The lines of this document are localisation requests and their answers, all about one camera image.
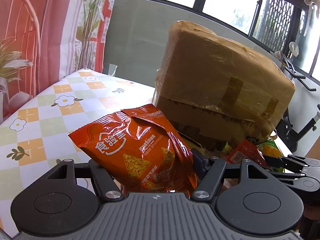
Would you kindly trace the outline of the red small snack packet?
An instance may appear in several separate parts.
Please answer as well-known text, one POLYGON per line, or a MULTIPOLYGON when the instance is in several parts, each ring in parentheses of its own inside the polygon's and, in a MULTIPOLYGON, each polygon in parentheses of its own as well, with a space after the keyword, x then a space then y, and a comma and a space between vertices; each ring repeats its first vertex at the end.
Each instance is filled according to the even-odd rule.
POLYGON ((257 146, 245 140, 240 143, 227 157, 227 162, 230 164, 239 164, 244 159, 252 160, 263 167, 268 167, 261 151, 257 146))

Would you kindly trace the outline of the cardboard box with plastic liner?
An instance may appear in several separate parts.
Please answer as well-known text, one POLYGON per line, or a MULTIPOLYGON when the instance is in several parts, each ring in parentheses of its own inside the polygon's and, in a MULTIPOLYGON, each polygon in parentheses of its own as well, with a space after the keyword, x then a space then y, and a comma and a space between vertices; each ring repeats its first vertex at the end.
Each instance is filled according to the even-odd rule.
POLYGON ((295 92, 271 59, 189 21, 170 26, 155 87, 155 106, 208 150, 265 142, 295 92))

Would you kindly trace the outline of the red printed wall curtain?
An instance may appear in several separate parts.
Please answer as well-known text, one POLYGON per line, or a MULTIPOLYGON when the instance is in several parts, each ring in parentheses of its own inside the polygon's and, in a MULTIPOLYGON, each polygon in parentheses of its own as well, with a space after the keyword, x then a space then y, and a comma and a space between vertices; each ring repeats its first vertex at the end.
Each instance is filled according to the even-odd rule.
POLYGON ((1 120, 73 72, 103 70, 114 0, 1 0, 1 120))

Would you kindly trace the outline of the red chips bag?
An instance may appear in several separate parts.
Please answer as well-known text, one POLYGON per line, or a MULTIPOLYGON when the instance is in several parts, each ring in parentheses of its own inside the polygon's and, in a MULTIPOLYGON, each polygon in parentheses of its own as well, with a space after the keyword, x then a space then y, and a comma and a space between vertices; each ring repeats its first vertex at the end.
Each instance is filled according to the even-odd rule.
POLYGON ((69 134, 125 192, 184 192, 197 187, 193 154, 153 104, 105 115, 69 134))

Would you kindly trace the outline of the green snack bag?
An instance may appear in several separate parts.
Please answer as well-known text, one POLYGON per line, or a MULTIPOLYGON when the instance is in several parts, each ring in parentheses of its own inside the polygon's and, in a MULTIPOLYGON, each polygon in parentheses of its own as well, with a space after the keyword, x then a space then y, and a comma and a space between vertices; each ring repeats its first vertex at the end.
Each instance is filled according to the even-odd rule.
POLYGON ((255 145, 257 150, 253 150, 253 153, 250 154, 249 159, 252 159, 254 162, 259 164, 260 166, 268 167, 266 163, 265 157, 283 157, 283 153, 278 148, 273 139, 268 138, 264 142, 259 142, 259 139, 254 137, 246 137, 246 140, 251 144, 255 145))

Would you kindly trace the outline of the black exercise bike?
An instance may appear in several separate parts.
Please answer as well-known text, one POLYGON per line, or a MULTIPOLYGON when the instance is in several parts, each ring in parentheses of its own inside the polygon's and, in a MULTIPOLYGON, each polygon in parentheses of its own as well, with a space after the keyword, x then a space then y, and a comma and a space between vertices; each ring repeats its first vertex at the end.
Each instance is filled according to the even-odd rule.
MULTIPOLYGON (((282 65, 281 70, 285 71, 289 74, 289 78, 291 81, 294 79, 298 81, 308 92, 316 92, 317 89, 310 88, 303 80, 306 79, 305 75, 299 74, 292 61, 281 51, 276 51, 274 56, 277 57, 282 65)), ((289 103, 289 106, 285 110, 283 117, 279 121, 276 126, 277 136, 282 140, 282 142, 287 146, 291 153, 296 152, 298 149, 298 142, 309 132, 315 131, 317 129, 317 121, 319 120, 319 105, 317 105, 317 112, 314 117, 310 119, 310 121, 304 125, 304 127, 297 132, 294 127, 294 123, 290 119, 290 110, 293 110, 295 107, 299 106, 303 109, 305 108, 304 101, 302 97, 298 98, 298 94, 295 92, 293 96, 293 101, 289 103)))

